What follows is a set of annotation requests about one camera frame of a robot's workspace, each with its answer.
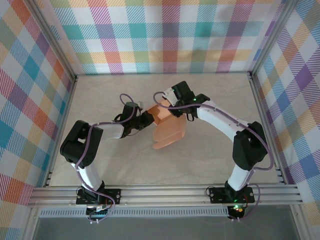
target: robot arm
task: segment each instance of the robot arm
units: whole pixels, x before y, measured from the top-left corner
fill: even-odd
[[[164,92],[163,98],[170,102],[171,107],[204,104],[202,106],[187,106],[183,109],[169,109],[169,111],[176,117],[180,117],[182,114],[191,115],[191,122],[194,121],[195,118],[208,122],[233,142],[232,158],[235,166],[231,176],[225,182],[222,195],[226,196],[226,198],[222,200],[222,203],[224,203],[223,201],[233,202],[234,200],[240,199],[241,194],[250,189],[247,187],[247,181],[253,173],[254,165],[263,160],[267,151],[252,133],[243,129],[239,124],[234,123],[230,117],[248,126],[248,128],[255,131],[266,141],[261,124],[258,122],[248,123],[231,116],[227,112],[219,109],[217,105],[204,94],[195,96],[185,81],[168,88]],[[123,124],[101,124],[92,128],[88,151],[78,167],[84,182],[97,192],[103,193],[105,190],[105,184],[99,177],[98,171],[93,164],[100,141],[124,138],[131,133],[132,129],[142,130],[154,122],[152,114],[147,111],[141,113],[141,109],[137,104],[135,104],[134,109],[133,117]],[[114,122],[128,119],[132,112],[133,103],[127,102],[122,114],[116,116]],[[73,167],[75,167],[84,153],[90,127],[91,126],[84,121],[77,121],[61,145],[61,155],[63,155]],[[82,187],[82,192],[85,196],[90,196],[90,199],[94,199],[95,201],[93,201],[93,203],[95,204],[104,204],[106,201],[104,197],[93,193],[90,189],[87,189],[85,185]]]
[[[235,166],[231,176],[225,182],[225,193],[229,201],[236,199],[247,187],[247,181],[253,174],[254,165],[261,162],[267,154],[262,143],[248,130],[239,126],[239,123],[255,131],[264,141],[266,141],[261,124],[256,121],[250,124],[246,121],[237,119],[218,108],[218,106],[204,94],[195,96],[185,81],[168,88],[162,97],[167,99],[172,107],[204,104],[216,109],[214,110],[207,106],[191,106],[182,109],[169,109],[169,111],[176,117],[179,117],[182,114],[191,115],[192,121],[194,118],[199,118],[220,130],[233,142],[232,158],[235,162]],[[238,123],[232,121],[231,118],[236,119]]]
[[[99,193],[105,193],[105,183],[100,178],[93,163],[100,142],[107,139],[124,138],[131,133],[132,129],[142,130],[154,121],[150,113],[147,111],[141,113],[142,109],[137,104],[133,106],[132,102],[127,102],[122,113],[117,115],[113,122],[122,122],[128,119],[134,109],[133,117],[129,121],[122,124],[98,124],[92,128],[88,150],[78,166],[79,174],[85,183],[82,184],[82,190],[78,191],[78,196],[90,199],[92,204],[104,204],[106,202],[105,197],[92,192],[94,190]],[[76,121],[60,147],[60,154],[74,168],[76,168],[77,162],[85,151],[90,127],[91,125],[87,122],[82,120]]]

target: plaid fabric wall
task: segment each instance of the plaid fabric wall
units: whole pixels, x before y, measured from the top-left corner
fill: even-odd
[[[78,74],[247,72],[281,11],[281,0],[38,2]]]
[[[23,0],[1,0],[0,240],[18,239],[32,190],[44,179],[70,87]]]
[[[300,0],[258,74],[282,164],[320,239],[320,1]]]
[[[282,11],[284,9],[284,6],[285,6],[286,2],[287,2],[287,0],[282,0],[281,1],[281,3],[279,5],[275,15],[272,18],[272,21],[271,21],[267,31],[265,32],[265,35],[264,35],[264,37],[263,37],[263,39],[262,39],[262,41],[261,41],[261,43],[259,45],[258,50],[255,53],[255,56],[253,58],[253,61],[252,61],[251,65],[250,65],[249,69],[248,69],[248,72],[252,71],[252,69],[254,68],[254,66],[255,66],[255,64],[257,62],[257,59],[260,56],[260,53],[261,53],[262,49],[264,49],[264,47],[265,47],[265,45],[267,43],[267,40],[269,39],[269,36],[272,33],[272,31],[273,31],[273,29],[275,27],[275,24],[276,24],[277,20],[279,19],[280,15],[281,15],[281,13],[282,13]]]

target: gray floor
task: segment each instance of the gray floor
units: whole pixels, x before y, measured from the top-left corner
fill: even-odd
[[[66,122],[63,139],[77,120],[105,122],[120,114],[119,94],[127,93],[145,108],[154,104],[157,91],[186,81],[194,93],[203,93],[230,114],[261,121],[247,75],[146,74],[80,76]],[[188,122],[185,137],[162,149],[153,149],[152,124],[134,136],[101,142],[94,160],[107,185],[221,184],[234,167],[232,142],[219,130],[196,119]],[[269,166],[266,157],[259,165]],[[258,172],[252,183],[276,183],[276,172]],[[58,154],[50,185],[79,185],[76,171]]]
[[[298,240],[290,206],[259,206],[240,222],[227,217],[40,218],[34,240]]]

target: aluminum rail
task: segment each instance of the aluminum rail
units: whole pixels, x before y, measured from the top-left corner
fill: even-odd
[[[210,203],[205,190],[208,184],[194,185],[112,185],[107,189],[121,189],[118,207],[198,207],[232,206],[229,203]],[[299,205],[302,199],[296,185],[259,184],[260,205]],[[63,208],[76,205],[78,186],[49,186],[35,188],[29,201],[31,208]],[[258,189],[252,186],[254,197],[258,198]]]

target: purple cable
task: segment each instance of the purple cable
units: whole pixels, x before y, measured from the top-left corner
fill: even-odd
[[[91,127],[89,128],[89,131],[88,131],[88,136],[87,136],[87,139],[86,139],[86,144],[85,144],[85,148],[84,148],[84,151],[83,151],[83,154],[82,156],[79,158],[79,160],[76,162],[76,164],[74,165],[74,168],[76,170],[76,173],[82,183],[83,186],[85,186],[87,189],[89,189],[91,192],[95,193],[95,194],[98,194],[98,195],[101,195],[105,198],[108,198],[112,201],[112,209],[109,211],[109,213],[104,216],[103,218],[101,218],[100,220],[97,220],[97,223],[105,220],[114,210],[115,210],[115,207],[116,207],[116,202],[115,200],[111,197],[111,196],[108,196],[106,194],[103,194],[101,192],[97,192],[95,191],[92,187],[90,187],[89,185],[87,185],[84,181],[84,179],[82,178],[80,172],[79,172],[79,164],[83,161],[83,159],[85,158],[85,155],[87,154],[87,151],[88,151],[88,148],[89,148],[89,143],[90,143],[90,138],[91,138],[91,132],[92,132],[92,129],[95,127],[95,126],[99,126],[99,125],[107,125],[107,124],[123,124],[127,121],[129,121],[135,114],[135,102],[134,100],[132,99],[132,97],[130,97],[128,94],[125,94],[125,93],[121,93],[120,94],[120,101],[125,105],[125,102],[122,100],[122,96],[126,96],[130,99],[130,101],[132,102],[132,105],[133,105],[133,110],[132,110],[132,113],[131,115],[126,119],[126,120],[123,120],[123,121],[117,121],[117,122],[113,122],[113,121],[103,121],[103,122],[99,122],[99,123],[95,123],[95,124],[92,124]],[[89,216],[89,220],[91,223],[94,223],[94,221],[92,221],[91,217]]]
[[[256,202],[255,202],[255,205],[254,205],[253,209],[252,209],[247,215],[245,215],[243,218],[249,217],[249,216],[257,209],[258,204],[259,204],[259,202],[260,202],[260,197],[261,197],[260,187],[259,187],[259,185],[256,184],[256,183],[251,183],[251,184],[249,184],[249,186],[252,186],[252,185],[255,185],[255,186],[258,188],[258,198],[257,198],[257,200],[256,200]]]
[[[186,109],[189,107],[206,107],[209,109],[212,109],[218,113],[220,113],[221,115],[225,116],[226,118],[228,118],[229,120],[231,120],[232,122],[234,122],[235,124],[239,125],[240,127],[248,130],[251,134],[253,134],[263,145],[263,147],[265,148],[265,150],[267,151],[267,153],[269,154],[270,157],[270,166],[263,168],[263,167],[254,167],[253,171],[249,174],[246,182],[248,182],[250,180],[250,178],[252,177],[252,175],[254,174],[255,170],[261,170],[261,171],[269,171],[273,168],[274,164],[275,164],[275,159],[274,159],[274,155],[272,154],[271,150],[269,149],[268,145],[265,143],[265,141],[255,132],[253,131],[251,128],[245,126],[244,124],[242,124],[241,122],[239,122],[238,120],[234,119],[233,117],[231,117],[229,114],[225,113],[224,111],[220,110],[219,108],[216,108],[214,106],[210,106],[207,104],[202,104],[202,103],[192,103],[189,105],[185,105],[185,106],[163,106],[161,105],[161,103],[159,103],[156,100],[156,95],[158,94],[165,94],[163,91],[157,91],[155,94],[153,94],[153,100],[156,104],[158,104],[160,107],[165,108],[165,109]]]

